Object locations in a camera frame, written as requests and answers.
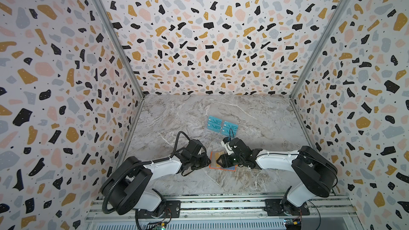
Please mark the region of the orange card holder wallet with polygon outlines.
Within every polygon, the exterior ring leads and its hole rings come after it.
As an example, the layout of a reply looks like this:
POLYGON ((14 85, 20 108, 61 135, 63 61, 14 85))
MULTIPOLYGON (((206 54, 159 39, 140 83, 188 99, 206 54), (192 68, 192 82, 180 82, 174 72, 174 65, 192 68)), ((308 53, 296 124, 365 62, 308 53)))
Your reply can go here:
POLYGON ((224 171, 236 171, 237 166, 228 164, 228 162, 226 161, 226 158, 229 156, 227 152, 224 152, 225 154, 220 156, 220 158, 218 159, 218 163, 223 167, 223 168, 214 168, 213 164, 212 164, 212 158, 213 158, 213 153, 214 152, 221 152, 221 151, 212 151, 210 154, 210 160, 211 163, 208 166, 209 169, 217 169, 217 170, 224 170, 224 171))

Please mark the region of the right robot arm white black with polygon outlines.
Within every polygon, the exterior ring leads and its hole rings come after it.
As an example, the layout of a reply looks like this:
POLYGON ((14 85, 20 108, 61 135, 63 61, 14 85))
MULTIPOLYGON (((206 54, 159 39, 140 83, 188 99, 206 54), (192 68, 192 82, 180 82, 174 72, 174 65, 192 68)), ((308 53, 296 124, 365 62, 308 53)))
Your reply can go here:
POLYGON ((222 168, 247 167, 249 169, 278 169, 293 172, 300 183, 290 186, 282 199, 265 200, 269 216, 308 216, 307 201, 312 198, 327 198, 337 185, 337 168, 309 146, 297 151, 273 152, 251 149, 239 139, 223 139, 227 153, 216 157, 222 168))

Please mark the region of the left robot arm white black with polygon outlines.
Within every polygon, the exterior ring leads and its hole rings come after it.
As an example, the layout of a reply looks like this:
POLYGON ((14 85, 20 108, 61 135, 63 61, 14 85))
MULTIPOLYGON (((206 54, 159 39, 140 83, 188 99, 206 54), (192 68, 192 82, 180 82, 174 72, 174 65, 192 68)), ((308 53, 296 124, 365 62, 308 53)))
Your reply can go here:
POLYGON ((147 187, 167 175, 187 176, 211 164, 207 150, 197 139, 189 140, 186 147, 174 149, 170 156, 140 161, 127 158, 100 188, 103 195, 102 212, 124 215, 135 209, 159 218, 166 211, 166 198, 156 189, 147 187))

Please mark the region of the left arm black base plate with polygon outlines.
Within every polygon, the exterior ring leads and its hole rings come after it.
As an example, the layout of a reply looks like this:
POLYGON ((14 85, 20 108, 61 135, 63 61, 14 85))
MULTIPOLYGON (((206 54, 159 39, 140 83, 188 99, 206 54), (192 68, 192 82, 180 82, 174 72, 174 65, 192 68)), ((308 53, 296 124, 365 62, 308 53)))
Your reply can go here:
POLYGON ((154 211, 139 209, 135 212, 138 219, 174 219, 179 218, 181 212, 181 201, 161 202, 154 211))

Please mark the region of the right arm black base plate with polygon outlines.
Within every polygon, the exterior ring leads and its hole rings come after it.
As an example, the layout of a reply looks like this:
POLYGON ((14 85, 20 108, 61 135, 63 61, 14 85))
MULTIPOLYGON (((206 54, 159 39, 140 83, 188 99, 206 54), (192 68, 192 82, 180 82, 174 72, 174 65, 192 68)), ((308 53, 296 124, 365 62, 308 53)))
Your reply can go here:
POLYGON ((295 207, 289 202, 282 203, 281 199, 266 199, 264 211, 268 216, 309 216, 310 211, 307 203, 301 207, 295 207))

